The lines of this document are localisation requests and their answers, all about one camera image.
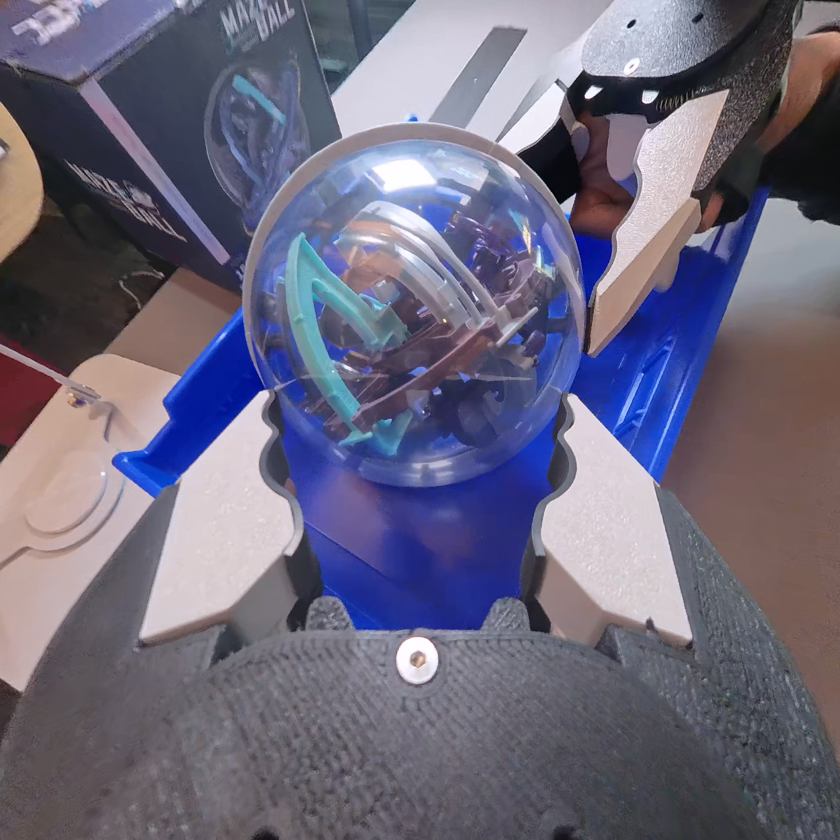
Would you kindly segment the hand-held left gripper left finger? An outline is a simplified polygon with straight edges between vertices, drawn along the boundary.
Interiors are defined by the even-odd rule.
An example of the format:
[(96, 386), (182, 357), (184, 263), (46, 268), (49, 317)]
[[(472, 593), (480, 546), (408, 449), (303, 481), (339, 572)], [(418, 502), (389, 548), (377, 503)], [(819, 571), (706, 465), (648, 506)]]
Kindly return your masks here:
[(140, 627), (143, 645), (228, 625), (246, 644), (291, 628), (303, 518), (273, 392), (259, 392), (186, 470)]

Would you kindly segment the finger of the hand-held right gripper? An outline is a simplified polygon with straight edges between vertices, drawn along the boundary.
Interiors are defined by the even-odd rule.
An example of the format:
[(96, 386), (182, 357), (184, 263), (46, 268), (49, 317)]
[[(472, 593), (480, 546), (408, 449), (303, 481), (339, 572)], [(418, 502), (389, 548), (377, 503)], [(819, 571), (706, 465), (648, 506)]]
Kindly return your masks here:
[(618, 181), (635, 174), (633, 204), (612, 234), (610, 262), (589, 300), (587, 354), (596, 357), (654, 288), (672, 283), (679, 254), (697, 231), (694, 184), (729, 90), (685, 101), (652, 128), (640, 114), (608, 115), (606, 164)]
[(518, 174), (544, 196), (602, 197), (607, 175), (607, 119), (577, 112), (570, 91), (582, 73), (588, 34), (549, 58), (499, 134), (518, 163)]

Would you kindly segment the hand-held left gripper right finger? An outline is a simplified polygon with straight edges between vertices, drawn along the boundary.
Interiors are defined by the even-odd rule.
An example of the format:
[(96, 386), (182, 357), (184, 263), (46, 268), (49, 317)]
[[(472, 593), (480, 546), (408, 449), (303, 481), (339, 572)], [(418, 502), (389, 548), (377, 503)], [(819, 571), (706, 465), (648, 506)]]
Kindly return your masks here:
[(572, 394), (561, 398), (548, 478), (521, 562), (531, 630), (594, 648), (621, 627), (689, 648), (658, 483)]

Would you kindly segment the blue plastic bin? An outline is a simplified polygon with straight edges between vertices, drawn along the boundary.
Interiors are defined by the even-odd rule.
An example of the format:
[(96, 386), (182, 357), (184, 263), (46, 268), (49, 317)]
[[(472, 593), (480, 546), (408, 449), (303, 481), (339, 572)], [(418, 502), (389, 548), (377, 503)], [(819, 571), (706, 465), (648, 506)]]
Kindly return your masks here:
[[(686, 247), (671, 288), (654, 293), (614, 341), (584, 357), (571, 392), (656, 480), (670, 457), (707, 366), (767, 202), (753, 198), (737, 222)], [(241, 311), (225, 324), (163, 399), (161, 430), (113, 464), (156, 497), (174, 484), (262, 389)], [(374, 485), (329, 462), (286, 416), (284, 446), (313, 545), (322, 557), (352, 553), (398, 580), (409, 571), (452, 582), (470, 568), (509, 583), (478, 583), (478, 595), (513, 578), (538, 502), (548, 494), (549, 429), (501, 467), (447, 487)]]

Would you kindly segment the clear plastic maze ball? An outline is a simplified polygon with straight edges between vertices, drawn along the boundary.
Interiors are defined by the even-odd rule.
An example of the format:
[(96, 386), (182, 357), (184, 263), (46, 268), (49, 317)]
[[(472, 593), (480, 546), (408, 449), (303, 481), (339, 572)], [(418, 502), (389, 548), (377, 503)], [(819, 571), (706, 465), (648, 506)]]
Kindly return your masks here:
[(543, 180), (464, 129), (398, 122), (287, 179), (245, 263), (248, 349), (284, 418), (361, 478), (445, 487), (556, 414), (585, 332), (580, 252)]

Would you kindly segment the person's right hand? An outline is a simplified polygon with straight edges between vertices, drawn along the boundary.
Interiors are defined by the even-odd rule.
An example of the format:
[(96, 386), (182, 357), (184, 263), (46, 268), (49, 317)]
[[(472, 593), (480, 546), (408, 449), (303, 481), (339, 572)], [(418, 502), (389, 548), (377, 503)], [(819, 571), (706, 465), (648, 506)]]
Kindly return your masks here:
[[(759, 141), (763, 159), (759, 185), (797, 203), (811, 221), (838, 225), (838, 22), (797, 38), (785, 96)], [(581, 112), (589, 134), (579, 162), (581, 183), (570, 225), (577, 235), (609, 240), (634, 197), (607, 168), (610, 123)]]

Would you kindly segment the dark blue cardboard box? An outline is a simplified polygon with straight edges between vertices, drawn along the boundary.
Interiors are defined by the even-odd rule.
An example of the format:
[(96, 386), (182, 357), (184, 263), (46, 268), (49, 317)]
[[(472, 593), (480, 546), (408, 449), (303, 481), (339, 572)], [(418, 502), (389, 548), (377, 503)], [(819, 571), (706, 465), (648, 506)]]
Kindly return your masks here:
[(2, 2), (1, 65), (30, 143), (142, 249), (222, 287), (340, 138), (300, 1)]

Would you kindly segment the wooden instruction board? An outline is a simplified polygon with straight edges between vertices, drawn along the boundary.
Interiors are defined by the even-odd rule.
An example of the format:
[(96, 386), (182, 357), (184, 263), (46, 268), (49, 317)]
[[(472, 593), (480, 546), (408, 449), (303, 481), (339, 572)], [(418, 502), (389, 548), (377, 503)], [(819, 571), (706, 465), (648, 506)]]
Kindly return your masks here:
[(1, 261), (5, 261), (34, 231), (45, 191), (35, 152), (4, 105), (1, 140)]

